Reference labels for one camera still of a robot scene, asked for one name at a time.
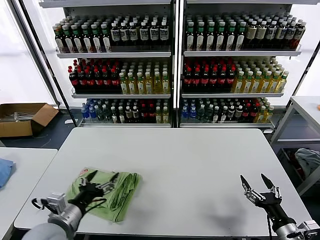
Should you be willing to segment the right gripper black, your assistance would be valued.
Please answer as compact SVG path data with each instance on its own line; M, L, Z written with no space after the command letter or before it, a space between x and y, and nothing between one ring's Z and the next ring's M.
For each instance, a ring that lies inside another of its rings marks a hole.
M261 178L270 192L263 192L259 194L258 192L256 192L254 189L251 188L251 186L249 185L247 180L244 178L244 176L241 175L240 179L241 179L241 185L244 189L244 195L251 202L257 202L257 206L259 208L263 208L266 212L279 211L279 209L281 208L281 202L282 202L282 195L281 195L280 188L278 186L275 186L273 182L268 177L266 177L263 173L261 174Z

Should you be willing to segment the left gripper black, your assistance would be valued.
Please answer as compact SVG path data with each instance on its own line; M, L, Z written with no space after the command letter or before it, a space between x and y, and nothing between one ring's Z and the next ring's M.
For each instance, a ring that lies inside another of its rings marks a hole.
M117 172L108 182L98 184L90 183L94 176L97 174L97 170L94 170L86 177L80 178L80 199L81 200L93 200L94 198L101 198L104 194L110 193L116 185L119 173Z

